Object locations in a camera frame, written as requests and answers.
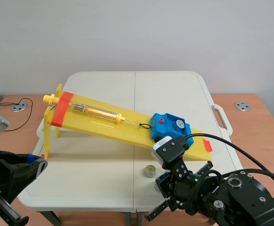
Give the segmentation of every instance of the white table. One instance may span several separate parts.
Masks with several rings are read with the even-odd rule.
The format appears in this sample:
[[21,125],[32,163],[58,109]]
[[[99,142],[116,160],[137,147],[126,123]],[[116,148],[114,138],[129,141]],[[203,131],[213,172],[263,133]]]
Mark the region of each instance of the white table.
[[[63,90],[153,115],[170,113],[191,127],[229,140],[232,128],[221,107],[215,105],[203,79],[192,72],[81,72],[69,77]],[[218,126],[212,112],[220,112],[227,129]],[[41,137],[33,154],[43,153]],[[210,140],[214,169],[221,173],[242,168],[235,150]],[[150,150],[102,137],[62,131],[51,139],[48,168],[24,189],[19,200],[34,211],[144,212],[163,197],[154,178],[143,174],[152,164],[157,176],[164,170]],[[203,161],[188,161],[196,171]]]

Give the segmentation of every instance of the red tape strip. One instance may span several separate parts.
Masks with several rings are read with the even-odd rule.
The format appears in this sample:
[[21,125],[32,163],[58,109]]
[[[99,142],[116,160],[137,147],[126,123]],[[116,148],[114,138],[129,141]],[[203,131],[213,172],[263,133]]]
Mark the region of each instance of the red tape strip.
[[69,106],[69,102],[73,97],[73,93],[64,92],[57,103],[56,110],[51,121],[51,125],[62,127],[63,119]]
[[211,144],[208,140],[203,139],[204,147],[206,148],[206,152],[212,152]]

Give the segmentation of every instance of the white wall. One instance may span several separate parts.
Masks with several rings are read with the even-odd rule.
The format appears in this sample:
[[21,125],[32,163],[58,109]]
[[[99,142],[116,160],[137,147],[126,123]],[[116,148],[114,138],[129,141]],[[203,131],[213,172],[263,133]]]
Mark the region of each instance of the white wall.
[[195,71],[274,115],[274,0],[0,0],[0,94],[135,70]]

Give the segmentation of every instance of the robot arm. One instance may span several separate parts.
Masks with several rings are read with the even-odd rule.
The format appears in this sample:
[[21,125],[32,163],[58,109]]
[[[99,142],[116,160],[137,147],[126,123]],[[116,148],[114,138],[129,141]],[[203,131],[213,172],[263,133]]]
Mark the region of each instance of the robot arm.
[[211,170],[213,165],[208,162],[193,173],[182,159],[184,142],[183,137],[165,137],[153,146],[152,155],[171,172],[156,179],[165,199],[145,216],[146,220],[153,220],[169,207],[171,211],[185,210],[191,216],[199,212],[220,226],[274,226],[274,198],[247,173],[263,170],[244,169],[221,175]]
[[[0,116],[0,134],[9,122]],[[21,215],[10,203],[47,167],[47,161],[32,154],[0,151],[0,217],[10,226],[24,226],[28,217]]]

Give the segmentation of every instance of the black cable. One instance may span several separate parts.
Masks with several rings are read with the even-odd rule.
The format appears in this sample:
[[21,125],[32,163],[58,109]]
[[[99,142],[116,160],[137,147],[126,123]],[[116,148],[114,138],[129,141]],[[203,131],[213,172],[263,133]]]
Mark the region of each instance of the black cable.
[[18,104],[17,103],[11,103],[11,102],[0,103],[0,106],[9,106],[9,105],[18,105]]
[[189,198],[187,199],[186,202],[184,202],[182,205],[178,205],[178,209],[180,210],[185,210],[188,205],[192,203],[192,200],[195,198],[195,194],[197,193],[198,189],[201,187],[202,183],[205,180],[205,177],[208,176],[209,174],[214,173],[219,179],[219,185],[223,182],[223,176],[216,170],[208,170],[201,175],[199,180],[197,181],[196,185],[192,188],[191,193],[189,195]]
[[28,120],[30,119],[30,117],[31,117],[31,113],[32,113],[32,107],[33,107],[33,101],[31,100],[31,99],[29,99],[29,98],[22,98],[21,100],[24,100],[24,99],[26,99],[26,100],[30,100],[31,101],[31,108],[30,108],[30,114],[29,114],[29,116],[28,116],[28,118],[27,118],[27,120],[26,120],[26,122],[24,122],[24,124],[22,125],[22,126],[19,126],[18,128],[16,128],[16,129],[9,129],[9,130],[5,130],[4,132],[11,132],[11,131],[15,131],[15,130],[17,130],[17,129],[19,129],[19,128],[21,128],[21,127],[23,127],[27,122],[28,122]]
[[23,97],[18,103],[12,103],[12,102],[3,102],[3,103],[0,103],[0,106],[9,106],[9,105],[19,105],[20,104],[20,102],[22,101],[22,100],[24,100],[24,99],[26,99],[26,100],[30,100],[31,101],[31,109],[30,109],[30,114],[29,114],[29,116],[28,116],[28,119],[26,120],[26,122],[22,125],[22,126],[19,126],[18,128],[16,128],[16,129],[9,129],[9,130],[5,130],[4,132],[11,132],[11,131],[15,131],[15,130],[17,130],[17,129],[19,129],[19,128],[21,128],[21,127],[23,127],[27,122],[28,122],[28,120],[30,119],[30,117],[31,117],[31,114],[32,114],[32,106],[33,106],[33,101],[31,100],[31,99],[29,99],[29,98],[25,98],[25,97]]
[[254,157],[252,157],[251,155],[249,155],[248,153],[246,153],[244,150],[242,150],[241,148],[239,148],[238,146],[232,144],[231,142],[223,139],[223,138],[220,138],[218,136],[215,136],[215,135],[211,135],[211,134],[206,134],[206,133],[194,133],[194,134],[190,134],[190,135],[187,135],[185,136],[184,138],[186,140],[188,140],[189,138],[191,137],[209,137],[209,138],[212,138],[212,139],[216,139],[216,140],[219,140],[229,146],[231,146],[232,148],[234,148],[235,150],[239,151],[240,153],[242,153],[243,155],[245,155],[247,158],[249,158],[250,160],[252,160],[255,164],[257,164],[261,169],[265,170],[265,171],[268,171],[269,170],[264,166],[262,165],[258,160],[256,160]]

